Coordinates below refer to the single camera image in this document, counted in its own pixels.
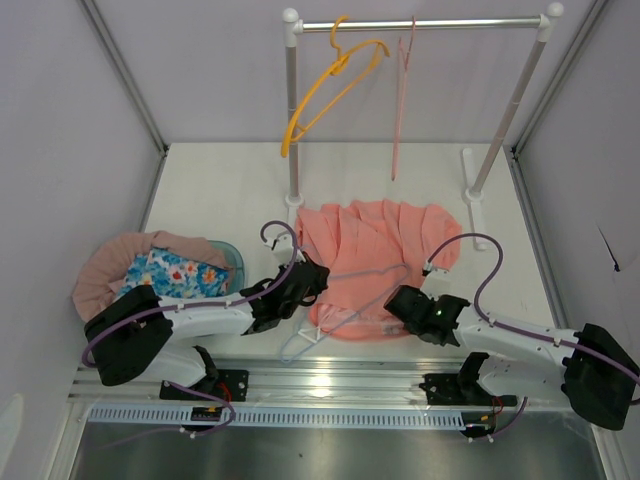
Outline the blue wire hanger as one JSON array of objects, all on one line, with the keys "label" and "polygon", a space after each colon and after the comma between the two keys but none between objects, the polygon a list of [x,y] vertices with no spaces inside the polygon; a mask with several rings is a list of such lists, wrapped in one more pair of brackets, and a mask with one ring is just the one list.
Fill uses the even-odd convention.
[{"label": "blue wire hanger", "polygon": [[[313,323],[311,314],[304,313],[303,316],[296,321],[295,329],[293,333],[284,341],[278,351],[278,360],[283,365],[290,365],[294,361],[300,360],[304,354],[316,348],[319,344],[322,344],[327,339],[333,337],[333,335],[343,328],[344,326],[355,321],[360,315],[365,313],[376,302],[383,299],[387,294],[390,294],[396,287],[398,287],[409,275],[410,266],[406,262],[400,262],[391,264],[384,268],[369,268],[364,270],[357,270],[348,273],[332,273],[329,275],[330,280],[349,280],[353,278],[368,277],[368,276],[384,276],[394,270],[402,269],[404,273],[399,280],[395,281],[391,287],[383,290],[377,296],[374,296],[371,300],[356,309],[353,313],[347,316],[344,320],[339,322],[335,327],[330,328],[328,331],[324,331],[321,325]],[[304,340],[307,345],[301,348],[296,353],[291,355],[286,354],[286,349],[294,340]]]}]

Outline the salmon pink skirt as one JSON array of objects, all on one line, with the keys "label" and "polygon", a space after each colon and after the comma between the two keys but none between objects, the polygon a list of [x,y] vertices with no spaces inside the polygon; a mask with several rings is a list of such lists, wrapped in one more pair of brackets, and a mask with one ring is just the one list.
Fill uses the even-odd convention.
[{"label": "salmon pink skirt", "polygon": [[[460,234],[462,226],[436,204],[419,207],[381,200],[354,201],[346,207],[325,204],[318,210],[302,208],[298,211],[295,230],[304,252],[317,264],[327,267],[330,274],[406,262],[410,273],[400,285],[419,287],[423,283],[425,262],[443,242]],[[403,273],[397,269],[384,276],[329,279],[327,290],[310,308],[313,323],[328,331],[391,287]],[[407,332],[402,322],[384,309],[386,299],[395,289],[338,330],[333,338],[378,342],[405,337]]]}]

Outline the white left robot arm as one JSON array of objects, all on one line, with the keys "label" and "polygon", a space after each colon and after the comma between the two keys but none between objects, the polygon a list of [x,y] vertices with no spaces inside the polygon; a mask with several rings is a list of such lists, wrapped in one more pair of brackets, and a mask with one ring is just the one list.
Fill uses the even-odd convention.
[{"label": "white left robot arm", "polygon": [[105,386],[141,376],[177,383],[197,400],[216,390],[214,363],[196,339],[246,336],[276,328],[300,307],[315,303],[328,288],[330,270],[300,253],[265,279],[219,300],[161,297],[139,286],[94,316],[84,327],[85,366],[95,368]]}]

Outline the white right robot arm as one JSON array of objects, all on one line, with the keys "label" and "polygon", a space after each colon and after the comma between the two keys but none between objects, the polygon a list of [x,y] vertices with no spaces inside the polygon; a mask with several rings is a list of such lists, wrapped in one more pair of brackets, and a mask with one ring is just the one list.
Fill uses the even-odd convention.
[{"label": "white right robot arm", "polygon": [[431,405],[491,406],[500,399],[511,407],[529,399],[570,407],[607,430],[625,425],[639,367],[598,325],[575,331],[486,320],[463,298],[431,298],[406,285],[384,308],[420,340],[469,353],[457,373],[425,375],[420,387]]}]

